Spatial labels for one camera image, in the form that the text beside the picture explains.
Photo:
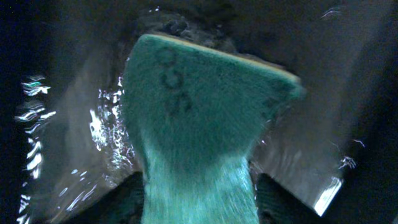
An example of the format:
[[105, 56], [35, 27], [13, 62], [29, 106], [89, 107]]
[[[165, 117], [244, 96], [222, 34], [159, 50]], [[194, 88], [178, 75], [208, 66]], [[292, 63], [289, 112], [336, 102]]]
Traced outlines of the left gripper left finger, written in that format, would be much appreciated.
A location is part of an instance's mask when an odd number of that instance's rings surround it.
[[143, 173], [135, 172], [64, 224], [139, 224], [144, 206]]

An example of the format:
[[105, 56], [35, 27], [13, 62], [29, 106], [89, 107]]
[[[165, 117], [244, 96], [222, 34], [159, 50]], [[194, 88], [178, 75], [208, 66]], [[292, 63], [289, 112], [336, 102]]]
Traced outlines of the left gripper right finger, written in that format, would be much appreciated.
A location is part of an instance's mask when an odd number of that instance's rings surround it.
[[260, 224], [329, 224], [267, 174], [259, 175], [256, 203]]

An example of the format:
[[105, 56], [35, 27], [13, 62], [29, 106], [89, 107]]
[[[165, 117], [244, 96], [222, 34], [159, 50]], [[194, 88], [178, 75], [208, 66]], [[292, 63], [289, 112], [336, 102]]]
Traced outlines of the green scouring sponge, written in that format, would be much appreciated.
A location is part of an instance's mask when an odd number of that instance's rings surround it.
[[160, 34], [124, 70], [123, 120], [144, 169], [143, 223], [257, 223], [248, 160], [303, 87], [265, 63]]

